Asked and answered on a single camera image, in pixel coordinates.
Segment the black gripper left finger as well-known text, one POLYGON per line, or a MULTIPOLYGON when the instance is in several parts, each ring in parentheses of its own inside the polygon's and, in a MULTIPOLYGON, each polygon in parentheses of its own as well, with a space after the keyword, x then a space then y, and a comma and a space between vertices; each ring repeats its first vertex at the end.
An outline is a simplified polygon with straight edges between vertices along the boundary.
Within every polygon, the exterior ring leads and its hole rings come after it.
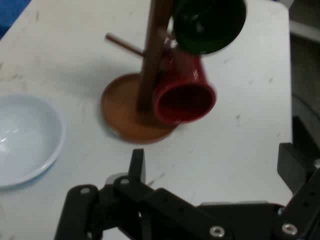
POLYGON ((100 240, 118 228, 131 240, 231 240, 222 221, 171 192, 144 183, 145 154, 134 149, 126 175, 98 189, 71 188, 58 222, 57 240, 100 240))

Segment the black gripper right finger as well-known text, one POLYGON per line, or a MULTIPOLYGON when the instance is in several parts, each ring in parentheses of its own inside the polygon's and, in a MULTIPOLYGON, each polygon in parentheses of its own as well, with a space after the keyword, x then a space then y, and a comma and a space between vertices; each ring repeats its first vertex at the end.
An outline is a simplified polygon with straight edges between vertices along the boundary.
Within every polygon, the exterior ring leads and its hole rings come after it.
POLYGON ((320 169, 294 148, 281 143, 277 172, 292 192, 292 198, 276 221, 279 240, 320 238, 320 169))

